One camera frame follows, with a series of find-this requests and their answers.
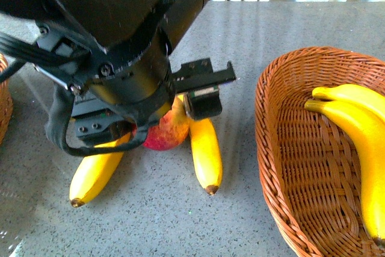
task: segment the brown wicker basket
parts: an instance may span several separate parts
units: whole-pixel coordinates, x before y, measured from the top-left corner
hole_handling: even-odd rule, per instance
[[[298,256],[385,256],[363,227],[352,141],[326,117],[304,109],[313,88],[344,83],[385,95],[385,63],[332,47],[303,48],[275,59],[257,84],[263,194]]]
[[[0,72],[8,66],[5,57],[0,54]],[[0,84],[0,144],[8,128],[8,123],[12,115],[12,98],[8,90],[8,81]]]

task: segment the apple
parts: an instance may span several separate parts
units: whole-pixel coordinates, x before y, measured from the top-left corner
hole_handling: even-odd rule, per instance
[[[186,139],[188,125],[189,118],[183,102],[175,97],[171,110],[159,120],[158,125],[149,128],[143,146],[152,150],[170,150]]]

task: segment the gray countertop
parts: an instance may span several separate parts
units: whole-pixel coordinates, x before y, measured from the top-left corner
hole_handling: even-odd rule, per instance
[[[171,62],[233,62],[213,122],[223,183],[208,196],[194,174],[188,140],[166,152],[126,152],[91,203],[74,209],[69,185],[81,161],[47,141],[52,84],[31,66],[10,81],[14,113],[0,146],[0,256],[295,256],[262,195],[254,138],[254,90],[276,57],[335,46],[385,59],[385,4],[210,2]],[[0,16],[0,31],[34,38],[30,23]]]

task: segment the banana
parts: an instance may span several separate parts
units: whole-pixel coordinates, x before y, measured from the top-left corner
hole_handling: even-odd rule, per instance
[[[116,147],[128,142],[130,133],[116,141],[96,147]],[[93,200],[106,186],[123,157],[123,152],[86,156],[76,170],[69,192],[70,203],[80,207]]]
[[[365,108],[385,122],[385,97],[370,88],[357,84],[342,84],[338,87],[314,88],[313,97],[329,101],[344,101]]]
[[[200,185],[210,195],[214,195],[222,182],[222,158],[217,134],[210,119],[190,120],[194,168]]]
[[[385,123],[374,113],[343,101],[314,101],[305,109],[324,114],[352,139],[361,164],[363,222],[379,247],[385,247]]]

